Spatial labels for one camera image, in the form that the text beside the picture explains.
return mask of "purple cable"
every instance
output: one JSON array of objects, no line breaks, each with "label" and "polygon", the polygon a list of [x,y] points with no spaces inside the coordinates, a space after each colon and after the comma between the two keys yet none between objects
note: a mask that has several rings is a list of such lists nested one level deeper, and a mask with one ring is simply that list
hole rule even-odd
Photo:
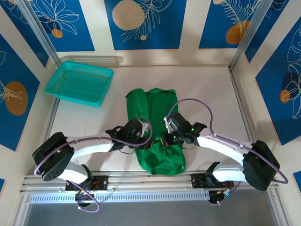
[{"label": "purple cable", "polygon": [[97,209],[96,209],[96,210],[86,210],[86,209],[81,208],[81,206],[79,205],[79,201],[80,201],[81,198],[86,197],[86,195],[84,195],[84,196],[82,196],[82,197],[77,201],[77,203],[76,203],[77,206],[78,206],[78,208],[79,208],[80,210],[84,211],[84,212],[87,212],[87,213],[96,213],[96,212],[98,212],[99,209],[100,209],[100,207],[99,207],[99,203],[98,203],[98,201],[96,200],[96,198],[94,198],[92,195],[90,195],[89,192],[87,192],[84,188],[82,188],[82,187],[79,186],[78,184],[76,184],[76,183],[74,183],[74,182],[72,182],[72,181],[69,181],[69,182],[70,182],[71,184],[73,184],[74,186],[76,186],[79,190],[84,191],[84,192],[86,193],[86,195],[89,196],[89,197],[96,203],[96,205],[97,205]]},{"label": "purple cable", "polygon": [[103,140],[113,140],[113,141],[117,141],[117,142],[120,142],[122,144],[125,144],[125,145],[128,145],[128,146],[133,146],[133,147],[136,147],[136,146],[142,146],[142,145],[145,145],[146,143],[148,143],[150,140],[151,140],[151,137],[152,137],[152,126],[151,126],[151,123],[150,121],[148,121],[146,118],[142,117],[142,116],[138,116],[137,118],[140,118],[140,119],[143,119],[147,122],[147,124],[150,126],[150,136],[149,138],[140,143],[140,144],[132,144],[132,143],[128,143],[126,141],[123,141],[123,140],[119,140],[119,139],[114,139],[114,138],[111,138],[111,137],[88,137],[88,138],[82,138],[82,139],[79,139],[79,140],[72,140],[72,141],[69,141],[65,144],[62,144],[61,146],[57,147],[55,150],[53,150],[52,152],[50,152],[48,155],[46,155],[46,157],[44,159],[42,159],[42,161],[37,165],[37,167],[34,169],[33,171],[33,174],[38,176],[38,170],[39,168],[47,161],[47,159],[49,159],[52,155],[54,155],[57,151],[61,150],[63,147],[67,146],[67,145],[71,145],[71,144],[74,144],[74,143],[77,143],[77,142],[82,142],[82,141],[87,141],[87,140],[95,140],[95,139],[103,139]]},{"label": "purple cable", "polygon": [[[200,100],[197,100],[197,99],[194,99],[194,98],[186,98],[186,99],[182,99],[182,100],[179,100],[177,103],[174,104],[174,106],[170,109],[168,115],[166,116],[167,118],[169,117],[169,115],[171,114],[171,112],[173,111],[173,109],[180,103],[180,102],[183,102],[183,101],[186,101],[186,100],[192,100],[192,101],[196,101],[196,102],[199,102],[200,104],[204,105],[209,113],[210,113],[210,124],[209,124],[209,129],[210,129],[210,132],[214,135],[214,131],[212,129],[212,122],[213,122],[213,114],[212,114],[212,111],[210,109],[210,107],[205,104],[203,101],[200,101]],[[236,145],[236,146],[240,146],[240,143],[237,143],[233,140],[230,140],[230,139],[227,139],[225,137],[221,137],[219,135],[215,135],[215,137],[219,138],[220,140],[222,141],[225,141],[225,142],[228,142],[230,144],[233,144],[233,145]],[[259,158],[261,158],[263,161],[265,161],[273,170],[275,170],[277,173],[280,174],[280,176],[282,176],[283,180],[276,180],[276,179],[273,179],[274,182],[277,182],[277,183],[281,183],[281,184],[288,184],[288,179],[287,177],[276,167],[274,166],[269,160],[267,160],[265,157],[263,157],[261,154],[257,153],[256,151],[252,150],[251,148],[248,148],[246,146],[243,146],[244,149],[246,149],[247,151],[257,155]]]}]

